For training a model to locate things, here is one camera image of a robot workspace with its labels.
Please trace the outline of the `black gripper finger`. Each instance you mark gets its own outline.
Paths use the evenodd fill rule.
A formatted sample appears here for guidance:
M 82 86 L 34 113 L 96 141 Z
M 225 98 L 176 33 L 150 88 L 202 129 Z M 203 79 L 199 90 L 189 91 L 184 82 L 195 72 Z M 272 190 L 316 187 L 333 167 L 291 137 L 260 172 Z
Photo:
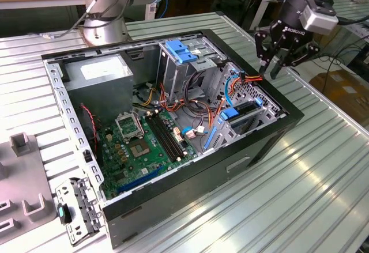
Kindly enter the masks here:
M 264 74 L 281 47 L 281 21 L 274 22 L 269 28 L 255 31 L 254 39 L 257 57 L 260 59 L 259 74 Z
M 274 80 L 277 78 L 279 72 L 283 67 L 295 67 L 301 63 L 304 63 L 320 53 L 321 48 L 315 42 L 306 44 L 305 46 L 293 50 L 289 49 L 285 53 L 281 54 L 276 65 L 270 72 L 271 78 Z

